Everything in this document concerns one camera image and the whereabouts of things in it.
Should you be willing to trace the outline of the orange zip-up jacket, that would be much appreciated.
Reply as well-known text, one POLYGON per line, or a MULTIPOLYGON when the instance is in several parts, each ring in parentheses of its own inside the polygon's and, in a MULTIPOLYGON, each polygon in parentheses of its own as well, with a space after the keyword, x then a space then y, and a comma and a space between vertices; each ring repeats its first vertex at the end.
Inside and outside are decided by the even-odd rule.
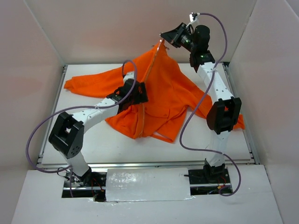
MULTIPOLYGON (((187 108, 195 109, 204 95, 168 56, 164 41, 133 59, 137 81, 144 82, 148 102, 132 105, 105 121, 132 138, 153 137, 173 143, 184 123, 187 108)), ((64 88, 78 95, 104 98, 123 86, 121 67, 93 75, 72 77, 64 88)))

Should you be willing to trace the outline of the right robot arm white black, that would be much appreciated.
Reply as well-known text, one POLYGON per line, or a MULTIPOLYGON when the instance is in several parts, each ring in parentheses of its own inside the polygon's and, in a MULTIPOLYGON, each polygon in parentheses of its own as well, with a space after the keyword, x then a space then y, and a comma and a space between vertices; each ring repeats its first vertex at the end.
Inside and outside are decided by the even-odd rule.
POLYGON ((211 131, 210 149, 212 156, 205 159, 203 179, 215 182, 224 176, 225 156, 230 132, 237 124, 242 102, 230 92, 223 82, 215 59, 209 51, 210 29, 198 25, 194 30, 181 23, 177 28, 161 33, 160 36, 176 48, 183 47, 190 52, 190 66, 202 78, 212 107, 206 116, 211 131))

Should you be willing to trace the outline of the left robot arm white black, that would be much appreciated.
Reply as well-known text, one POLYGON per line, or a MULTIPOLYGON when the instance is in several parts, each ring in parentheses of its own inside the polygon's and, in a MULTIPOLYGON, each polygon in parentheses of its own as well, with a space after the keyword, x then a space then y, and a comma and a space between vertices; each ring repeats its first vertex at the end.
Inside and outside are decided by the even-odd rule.
POLYGON ((92 170, 81 153, 84 134, 93 126, 121 113, 129 106, 147 101, 145 83, 130 78, 94 107, 73 114, 62 112, 58 115, 50 132, 49 143, 72 167, 75 181, 79 185, 91 184, 93 177, 92 170))

